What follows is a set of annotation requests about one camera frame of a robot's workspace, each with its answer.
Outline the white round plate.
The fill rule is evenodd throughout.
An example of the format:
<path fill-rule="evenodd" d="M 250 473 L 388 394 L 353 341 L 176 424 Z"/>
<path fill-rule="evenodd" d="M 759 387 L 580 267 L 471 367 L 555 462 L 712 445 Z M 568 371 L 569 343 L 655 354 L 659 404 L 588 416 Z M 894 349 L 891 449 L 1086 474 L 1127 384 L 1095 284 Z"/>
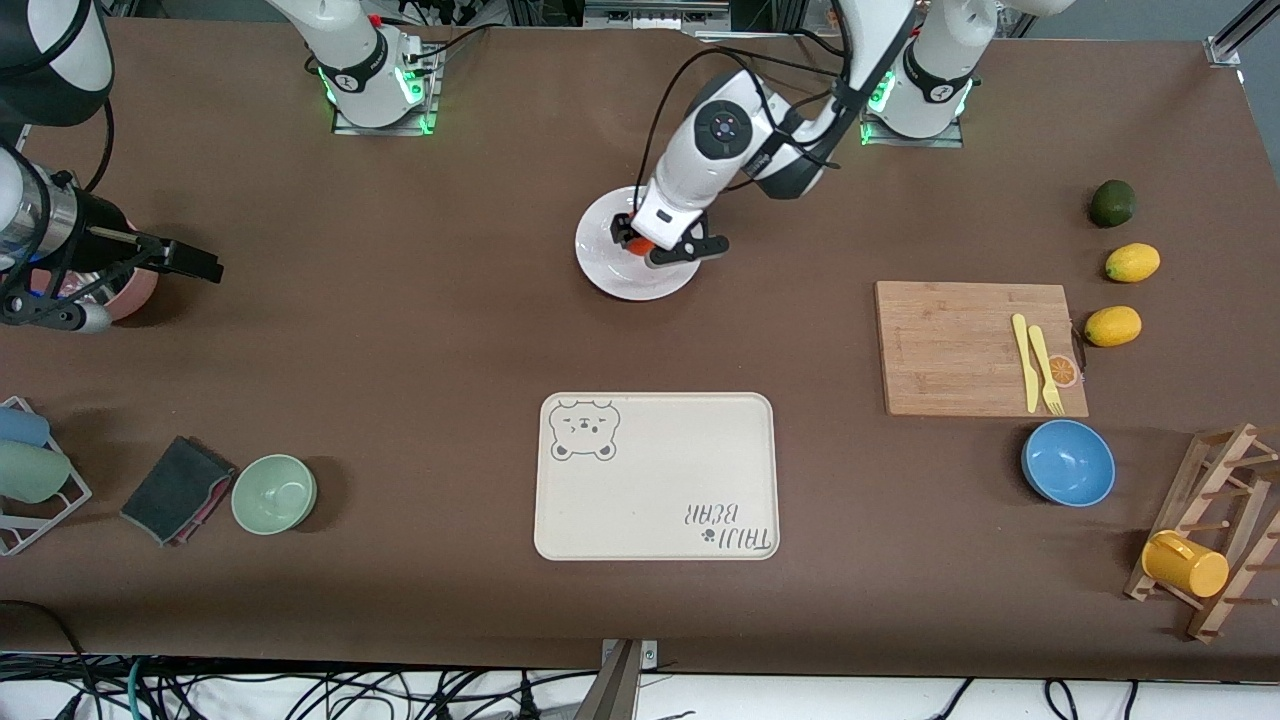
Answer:
<path fill-rule="evenodd" d="M 614 299 L 645 302 L 671 296 L 698 273 L 699 261 L 654 269 L 645 258 L 612 240 L 614 217 L 635 209 L 634 191 L 626 186 L 604 193 L 582 214 L 575 233 L 575 255 L 586 278 Z"/>

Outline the pink bowl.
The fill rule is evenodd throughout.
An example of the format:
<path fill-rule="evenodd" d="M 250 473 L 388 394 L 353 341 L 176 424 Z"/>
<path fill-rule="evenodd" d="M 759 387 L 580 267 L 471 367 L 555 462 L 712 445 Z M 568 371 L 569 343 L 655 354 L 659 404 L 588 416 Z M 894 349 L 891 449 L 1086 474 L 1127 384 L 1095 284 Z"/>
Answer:
<path fill-rule="evenodd" d="M 31 261 L 37 261 L 49 254 L 56 252 L 68 238 L 70 238 L 76 215 L 70 214 L 63 219 L 55 217 L 35 218 L 31 222 L 14 218 L 0 232 L 0 245 L 4 247 L 5 258 L 10 263 L 4 270 L 5 275 L 24 275 L 27 270 L 20 270 L 18 261 L 26 256 L 27 249 L 33 245 L 35 251 L 29 255 Z M 101 284 L 88 295 L 76 301 L 93 302 L 105 307 L 113 322 L 129 316 L 140 310 L 157 286 L 159 274 L 145 268 L 134 268 L 129 275 L 115 275 L 108 283 Z M 9 293 L 28 293 L 26 283 L 19 281 L 9 286 L 8 281 L 0 281 L 0 299 Z"/>

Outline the cream tray with bear print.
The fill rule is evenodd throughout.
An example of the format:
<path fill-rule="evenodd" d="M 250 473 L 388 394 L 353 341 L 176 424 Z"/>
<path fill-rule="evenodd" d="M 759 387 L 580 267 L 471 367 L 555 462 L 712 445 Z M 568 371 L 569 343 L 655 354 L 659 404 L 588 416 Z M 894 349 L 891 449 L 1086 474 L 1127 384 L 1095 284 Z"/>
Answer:
<path fill-rule="evenodd" d="M 756 561 L 780 547 L 763 395 L 561 392 L 541 405 L 539 443 L 532 542 L 545 560 Z"/>

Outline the light blue cup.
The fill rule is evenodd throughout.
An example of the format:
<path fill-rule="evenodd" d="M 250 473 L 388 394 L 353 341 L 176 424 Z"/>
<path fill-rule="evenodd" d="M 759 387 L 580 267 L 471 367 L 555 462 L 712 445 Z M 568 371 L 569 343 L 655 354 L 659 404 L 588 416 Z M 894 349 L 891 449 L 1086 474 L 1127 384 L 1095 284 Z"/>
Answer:
<path fill-rule="evenodd" d="M 50 439 L 49 420 L 22 406 L 0 407 L 0 439 L 45 447 Z"/>

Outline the dark grey cloth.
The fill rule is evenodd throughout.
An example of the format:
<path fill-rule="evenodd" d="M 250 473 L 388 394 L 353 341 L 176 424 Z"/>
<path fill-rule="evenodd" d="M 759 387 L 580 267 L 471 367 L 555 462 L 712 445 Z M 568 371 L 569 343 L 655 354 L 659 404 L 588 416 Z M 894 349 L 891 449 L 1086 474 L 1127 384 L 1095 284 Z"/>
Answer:
<path fill-rule="evenodd" d="M 197 439 L 178 436 L 119 515 L 161 546 L 192 518 L 212 483 L 238 468 Z"/>

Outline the pink cloth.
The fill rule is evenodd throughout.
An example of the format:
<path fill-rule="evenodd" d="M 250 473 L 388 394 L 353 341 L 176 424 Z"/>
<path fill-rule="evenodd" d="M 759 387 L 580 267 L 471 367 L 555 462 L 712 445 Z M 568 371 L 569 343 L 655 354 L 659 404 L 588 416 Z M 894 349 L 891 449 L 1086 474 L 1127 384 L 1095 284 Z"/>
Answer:
<path fill-rule="evenodd" d="M 210 516 L 216 511 L 220 502 L 230 492 L 234 484 L 236 470 L 230 474 L 223 477 L 218 482 L 212 483 L 209 488 L 207 497 L 195 511 L 192 518 L 166 542 L 166 546 L 177 547 L 186 544 L 189 538 L 210 519 Z"/>

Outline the pale green bowl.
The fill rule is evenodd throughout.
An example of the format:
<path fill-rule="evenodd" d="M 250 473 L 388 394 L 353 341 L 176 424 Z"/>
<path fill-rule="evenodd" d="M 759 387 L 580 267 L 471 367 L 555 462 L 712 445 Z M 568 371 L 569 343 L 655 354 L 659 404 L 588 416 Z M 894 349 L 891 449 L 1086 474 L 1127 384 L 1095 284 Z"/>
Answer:
<path fill-rule="evenodd" d="M 236 523 L 255 536 L 275 536 L 301 524 L 314 510 L 317 484 L 305 462 L 274 454 L 251 462 L 236 478 L 230 507 Z"/>

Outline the pale green cup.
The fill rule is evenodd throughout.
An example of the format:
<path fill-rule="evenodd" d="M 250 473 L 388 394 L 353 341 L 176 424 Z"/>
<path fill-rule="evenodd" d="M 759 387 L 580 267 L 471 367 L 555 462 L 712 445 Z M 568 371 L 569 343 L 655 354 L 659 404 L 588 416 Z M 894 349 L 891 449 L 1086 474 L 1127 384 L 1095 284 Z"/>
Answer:
<path fill-rule="evenodd" d="M 72 474 L 70 460 L 56 451 L 0 439 L 0 496 L 42 503 L 58 495 Z"/>

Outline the wooden cutting board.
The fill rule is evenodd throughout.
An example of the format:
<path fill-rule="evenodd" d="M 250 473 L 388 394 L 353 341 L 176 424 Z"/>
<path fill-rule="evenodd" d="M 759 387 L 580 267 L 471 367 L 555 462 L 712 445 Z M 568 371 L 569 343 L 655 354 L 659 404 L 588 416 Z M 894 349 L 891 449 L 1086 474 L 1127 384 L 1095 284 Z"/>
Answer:
<path fill-rule="evenodd" d="M 886 409 L 895 416 L 1050 418 L 1029 414 L 1011 315 L 1039 325 L 1051 355 L 1075 359 L 1060 284 L 878 281 Z"/>

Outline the yellow plastic knife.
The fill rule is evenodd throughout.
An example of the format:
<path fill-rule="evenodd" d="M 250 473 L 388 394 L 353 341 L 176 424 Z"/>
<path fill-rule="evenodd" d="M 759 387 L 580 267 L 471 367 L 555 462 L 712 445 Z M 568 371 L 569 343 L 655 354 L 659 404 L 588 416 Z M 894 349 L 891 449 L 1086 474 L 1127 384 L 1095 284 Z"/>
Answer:
<path fill-rule="evenodd" d="M 1021 364 L 1027 411 L 1036 414 L 1041 401 L 1041 379 L 1032 363 L 1029 328 L 1020 313 L 1011 315 L 1011 324 Z"/>

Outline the yellow plastic fork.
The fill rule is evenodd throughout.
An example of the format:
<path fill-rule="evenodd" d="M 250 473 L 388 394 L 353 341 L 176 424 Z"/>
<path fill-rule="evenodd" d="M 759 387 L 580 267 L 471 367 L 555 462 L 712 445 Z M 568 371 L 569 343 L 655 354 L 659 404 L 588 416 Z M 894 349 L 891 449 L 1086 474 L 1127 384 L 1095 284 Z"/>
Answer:
<path fill-rule="evenodd" d="M 1059 387 L 1053 379 L 1050 352 L 1044 342 L 1043 331 L 1039 325 L 1030 325 L 1028 334 L 1030 346 L 1033 347 L 1036 359 L 1039 364 L 1039 374 L 1043 380 L 1041 397 L 1044 401 L 1044 406 L 1053 416 L 1065 416 L 1065 407 L 1060 398 Z"/>

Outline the aluminium stand strut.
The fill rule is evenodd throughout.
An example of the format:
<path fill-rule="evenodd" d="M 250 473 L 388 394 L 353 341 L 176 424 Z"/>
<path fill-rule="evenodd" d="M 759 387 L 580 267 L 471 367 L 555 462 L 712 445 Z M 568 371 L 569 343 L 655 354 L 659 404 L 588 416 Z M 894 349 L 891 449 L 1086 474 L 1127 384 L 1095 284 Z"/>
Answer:
<path fill-rule="evenodd" d="M 657 665 L 657 641 L 603 641 L 600 671 L 573 720 L 635 720 L 640 675 Z"/>

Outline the green avocado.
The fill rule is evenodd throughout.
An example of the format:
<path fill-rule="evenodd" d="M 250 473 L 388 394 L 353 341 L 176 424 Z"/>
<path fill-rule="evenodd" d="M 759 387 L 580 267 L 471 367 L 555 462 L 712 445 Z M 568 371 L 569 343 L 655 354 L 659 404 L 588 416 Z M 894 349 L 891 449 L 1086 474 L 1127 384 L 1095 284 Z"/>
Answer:
<path fill-rule="evenodd" d="M 1098 228 L 1120 227 L 1137 214 L 1137 192 L 1123 179 L 1107 179 L 1100 184 L 1087 208 L 1091 223 Z"/>

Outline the yellow lemon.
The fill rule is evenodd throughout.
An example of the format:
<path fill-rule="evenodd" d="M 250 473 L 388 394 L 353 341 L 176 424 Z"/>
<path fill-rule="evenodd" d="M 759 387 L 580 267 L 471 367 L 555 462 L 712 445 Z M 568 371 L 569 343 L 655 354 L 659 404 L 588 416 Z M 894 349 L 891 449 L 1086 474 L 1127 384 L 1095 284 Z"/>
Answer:
<path fill-rule="evenodd" d="M 1133 284 L 1151 278 L 1161 266 L 1158 250 L 1149 243 L 1128 243 L 1115 249 L 1103 263 L 1105 277 L 1116 283 Z"/>
<path fill-rule="evenodd" d="M 1142 331 L 1140 314 L 1129 306 L 1100 309 L 1092 313 L 1083 325 L 1085 341 L 1101 348 L 1130 343 L 1140 336 Z"/>

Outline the blue bowl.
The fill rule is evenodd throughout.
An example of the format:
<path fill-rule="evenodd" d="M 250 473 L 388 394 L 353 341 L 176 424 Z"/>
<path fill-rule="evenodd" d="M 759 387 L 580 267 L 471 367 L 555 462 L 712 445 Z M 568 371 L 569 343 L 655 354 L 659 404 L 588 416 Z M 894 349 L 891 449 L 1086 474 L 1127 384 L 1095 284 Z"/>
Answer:
<path fill-rule="evenodd" d="M 1091 427 L 1066 418 L 1039 424 L 1021 447 L 1020 464 L 1037 495 L 1075 509 L 1100 503 L 1116 478 L 1108 443 Z"/>

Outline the wooden drying rack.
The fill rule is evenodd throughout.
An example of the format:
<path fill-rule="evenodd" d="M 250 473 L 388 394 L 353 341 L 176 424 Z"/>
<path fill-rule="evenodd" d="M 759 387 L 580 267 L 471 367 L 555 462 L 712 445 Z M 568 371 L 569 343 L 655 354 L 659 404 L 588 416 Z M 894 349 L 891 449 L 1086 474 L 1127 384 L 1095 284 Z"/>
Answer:
<path fill-rule="evenodd" d="M 1228 584 L 1196 598 L 1147 577 L 1140 553 L 1161 530 L 1222 553 L 1231 566 Z M 1139 602 L 1184 603 L 1192 639 L 1208 644 L 1222 637 L 1236 610 L 1280 609 L 1280 425 L 1244 423 L 1194 436 L 1146 542 L 1123 592 Z"/>

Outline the yellow mug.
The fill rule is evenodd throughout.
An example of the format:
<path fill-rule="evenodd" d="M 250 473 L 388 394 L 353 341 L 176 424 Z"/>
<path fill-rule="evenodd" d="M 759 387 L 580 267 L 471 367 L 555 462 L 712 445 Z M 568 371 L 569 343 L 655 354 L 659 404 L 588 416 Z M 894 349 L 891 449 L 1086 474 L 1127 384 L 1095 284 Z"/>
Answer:
<path fill-rule="evenodd" d="M 1146 542 L 1140 568 L 1147 577 L 1196 598 L 1217 594 L 1231 571 L 1222 553 L 1175 530 L 1161 530 Z"/>

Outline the aluminium table corner bracket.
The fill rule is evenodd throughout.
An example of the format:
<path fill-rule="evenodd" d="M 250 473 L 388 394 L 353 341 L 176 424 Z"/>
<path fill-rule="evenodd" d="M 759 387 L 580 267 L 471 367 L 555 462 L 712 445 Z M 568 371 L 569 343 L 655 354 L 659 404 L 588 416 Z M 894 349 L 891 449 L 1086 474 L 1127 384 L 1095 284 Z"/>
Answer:
<path fill-rule="evenodd" d="M 1280 0 L 1249 0 L 1216 35 L 1204 41 L 1210 64 L 1239 65 L 1240 50 L 1277 18 L 1280 18 Z"/>

